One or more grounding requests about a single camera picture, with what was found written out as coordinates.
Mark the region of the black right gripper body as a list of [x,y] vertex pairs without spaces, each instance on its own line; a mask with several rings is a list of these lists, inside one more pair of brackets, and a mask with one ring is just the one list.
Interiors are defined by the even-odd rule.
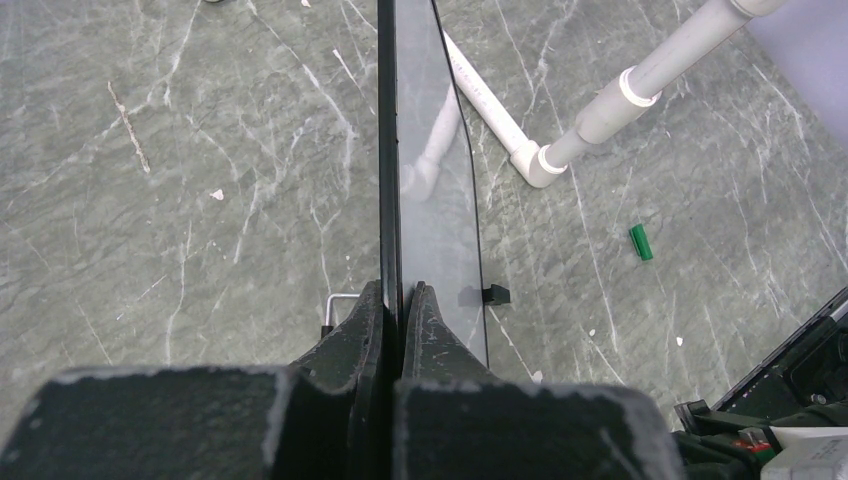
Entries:
[[845,427],[847,403],[813,404],[780,413],[714,410],[703,400],[675,406],[683,429],[672,433],[688,479],[761,479],[786,449],[779,427]]

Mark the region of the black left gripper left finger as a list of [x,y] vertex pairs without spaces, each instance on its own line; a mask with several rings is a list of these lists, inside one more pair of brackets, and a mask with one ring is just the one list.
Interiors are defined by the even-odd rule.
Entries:
[[296,361],[292,447],[305,479],[385,479],[389,376],[381,285],[367,283],[348,317]]

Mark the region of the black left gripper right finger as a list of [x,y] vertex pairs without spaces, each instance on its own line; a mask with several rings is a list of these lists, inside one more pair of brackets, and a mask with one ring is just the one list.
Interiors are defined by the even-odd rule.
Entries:
[[485,389],[497,383],[445,324],[435,289],[418,283],[396,381],[396,477],[481,479],[491,473],[499,437],[487,416]]

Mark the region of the black framed whiteboard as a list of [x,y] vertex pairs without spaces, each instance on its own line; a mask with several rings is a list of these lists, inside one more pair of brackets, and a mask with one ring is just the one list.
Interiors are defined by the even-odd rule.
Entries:
[[476,178],[468,129],[433,1],[378,4],[381,275],[405,321],[419,283],[489,363]]

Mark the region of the green marker cap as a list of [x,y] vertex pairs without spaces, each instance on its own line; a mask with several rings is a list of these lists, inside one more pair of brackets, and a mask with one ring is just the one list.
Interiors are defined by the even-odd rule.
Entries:
[[653,250],[646,234],[644,225],[639,223],[628,230],[633,247],[642,261],[650,261],[654,258]]

